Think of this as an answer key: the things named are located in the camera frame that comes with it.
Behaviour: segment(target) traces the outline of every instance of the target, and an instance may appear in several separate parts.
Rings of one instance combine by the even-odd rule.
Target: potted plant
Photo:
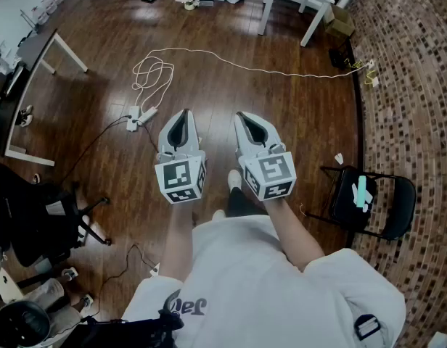
[[[200,0],[187,0],[185,1],[185,9],[193,10],[195,7],[200,5]]]

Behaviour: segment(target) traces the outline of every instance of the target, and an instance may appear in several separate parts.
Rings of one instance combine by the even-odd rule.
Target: chair
[[[81,245],[79,226],[101,244],[111,245],[82,220],[101,202],[109,204],[109,199],[102,197],[79,210],[76,188],[74,183],[69,193],[52,183],[31,184],[0,164],[0,231],[5,233],[1,237],[4,248],[8,240],[24,267],[41,256],[52,265],[67,259],[70,249]]]
[[[329,216],[331,218],[322,216],[326,205],[324,205],[321,216],[309,212],[306,213],[306,216],[322,220],[326,223],[339,225],[347,231],[365,233],[388,241],[399,239],[411,228],[416,203],[416,192],[414,184],[408,178],[396,175],[363,172],[352,166],[346,166],[342,169],[325,166],[321,166],[320,168],[328,176],[328,171],[335,171],[337,174],[339,172],[337,185],[329,207]],[[366,190],[369,192],[370,196],[372,196],[372,199],[370,199],[368,203],[368,209],[365,212],[361,208],[356,207],[356,204],[353,202],[354,195],[352,185],[358,185],[360,175],[366,176]],[[369,222],[371,215],[370,208],[372,207],[372,203],[377,193],[377,180],[381,178],[394,180],[394,198],[383,231],[381,233],[374,233],[365,231],[365,227]],[[334,182],[335,179],[333,179],[329,196]]]

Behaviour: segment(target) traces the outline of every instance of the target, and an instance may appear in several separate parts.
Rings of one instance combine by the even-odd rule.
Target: black folding chair
[[[352,166],[345,166],[341,169],[336,167],[320,167],[330,178],[328,171],[335,171],[337,175],[337,185],[332,202],[329,207],[330,218],[311,214],[306,212],[308,217],[322,220],[326,223],[338,225],[347,231],[365,233],[370,236],[378,237],[388,241],[396,240],[402,237],[412,226],[414,217],[414,209],[416,202],[416,192],[414,184],[408,179],[396,175],[387,175],[379,173],[364,172]],[[367,210],[363,211],[353,202],[354,194],[352,185],[358,185],[360,175],[366,176],[366,190],[369,192],[370,199],[367,204]],[[391,205],[390,214],[386,220],[385,227],[381,233],[365,231],[365,227],[369,222],[372,204],[377,193],[377,179],[388,178],[394,180],[394,198]],[[331,194],[335,178],[333,178],[332,187],[329,192]]]

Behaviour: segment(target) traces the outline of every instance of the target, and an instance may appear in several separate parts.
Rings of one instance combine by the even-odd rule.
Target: black and white marker cube
[[[289,195],[296,181],[291,153],[246,159],[245,181],[261,201]]]
[[[171,203],[200,199],[206,169],[201,156],[155,166],[160,192]]]

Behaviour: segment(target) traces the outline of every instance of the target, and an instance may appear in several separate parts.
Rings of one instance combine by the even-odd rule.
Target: foot
[[[78,276],[78,272],[75,267],[66,268],[62,271],[62,276],[70,277],[69,281],[72,281],[75,277]]]
[[[237,187],[241,189],[241,174],[238,170],[230,170],[228,180],[230,192],[233,188]]]
[[[41,177],[38,173],[33,174],[32,184],[38,184],[41,182]]]
[[[33,120],[33,115],[25,116],[25,118],[24,118],[24,119],[22,120],[22,122],[20,123],[20,126],[22,126],[23,128],[24,128],[25,126],[29,126],[30,123],[32,122],[32,120]]]
[[[28,116],[33,111],[33,106],[30,105],[22,111],[22,116]]]
[[[214,215],[212,216],[212,220],[220,220],[220,219],[225,219],[225,218],[226,218],[226,215],[222,209],[219,209],[216,212],[214,212]]]
[[[80,301],[85,303],[85,307],[83,308],[90,308],[94,302],[90,294],[85,295],[83,298],[80,299]]]

